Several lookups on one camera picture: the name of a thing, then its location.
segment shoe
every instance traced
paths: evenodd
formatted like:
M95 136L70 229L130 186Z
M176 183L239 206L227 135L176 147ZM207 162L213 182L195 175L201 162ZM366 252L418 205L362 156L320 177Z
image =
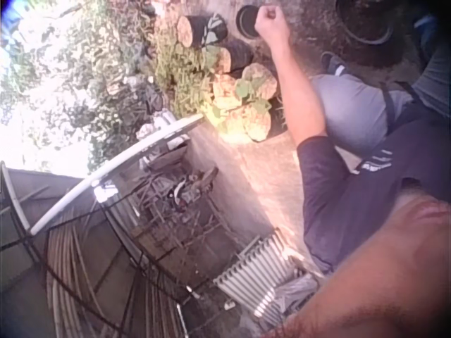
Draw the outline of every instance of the shoe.
M330 51L321 54L321 65L326 74L341 76L349 74L345 62L337 55Z

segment person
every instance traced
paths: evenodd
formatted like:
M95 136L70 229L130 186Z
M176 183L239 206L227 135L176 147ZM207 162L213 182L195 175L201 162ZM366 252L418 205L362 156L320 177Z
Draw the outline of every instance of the person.
M304 187L304 241L317 266L332 275L310 301L313 305L288 323L288 330L299 332L297 325L302 323L328 327L352 314L359 304L360 313L369 311L370 331L399 337L400 327L407 330L404 323L425 330L435 313L429 311L441 311L446 303L451 266L446 259L450 257L451 135L449 120L439 114L446 107L434 111L432 101L427 106L417 93L388 92L385 101L381 90L368 94L370 88L353 77L324 75L310 81L295 60L290 30L277 6L260 8L256 29L271 50L285 119L297 147ZM346 73L343 64L329 59L329 65L341 69L339 75ZM429 74L425 86L426 80L433 83ZM357 91L342 88L350 82L358 82ZM398 94L403 99L393 100ZM394 116L387 123L390 101ZM364 124L355 121L357 114ZM341 119L339 126L332 115ZM375 125L379 120L385 124ZM382 133L373 137L371 131L378 127ZM356 170L349 171L335 144L360 153L363 161ZM407 209L400 208L406 201ZM434 279L429 285L428 275ZM411 292L418 294L409 299ZM321 318L310 316L310 311ZM402 321L403 313L409 320ZM369 337L361 334L359 325L350 327L356 337ZM346 332L342 336L351 337Z

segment gray pants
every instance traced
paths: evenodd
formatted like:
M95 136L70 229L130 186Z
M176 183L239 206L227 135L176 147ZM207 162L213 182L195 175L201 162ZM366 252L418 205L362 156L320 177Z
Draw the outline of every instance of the gray pants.
M450 78L450 47L442 44L412 88L426 106L450 117ZM387 118L379 88L352 75L319 75L311 82L323 104L328 135L338 146L364 157L385 139ZM413 98L402 90L390 91L390 95L399 117Z

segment forearm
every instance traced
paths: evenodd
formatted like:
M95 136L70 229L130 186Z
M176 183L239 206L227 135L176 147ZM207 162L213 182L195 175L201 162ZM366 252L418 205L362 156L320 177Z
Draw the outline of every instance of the forearm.
M321 102L297 64L292 49L287 45L272 54L282 90L285 119L296 146L310 137L326 135Z

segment hand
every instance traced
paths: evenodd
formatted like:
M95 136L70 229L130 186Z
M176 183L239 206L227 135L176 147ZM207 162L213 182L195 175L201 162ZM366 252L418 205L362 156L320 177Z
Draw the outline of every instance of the hand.
M290 28L279 6L260 7L255 30L269 45L271 52L290 45Z

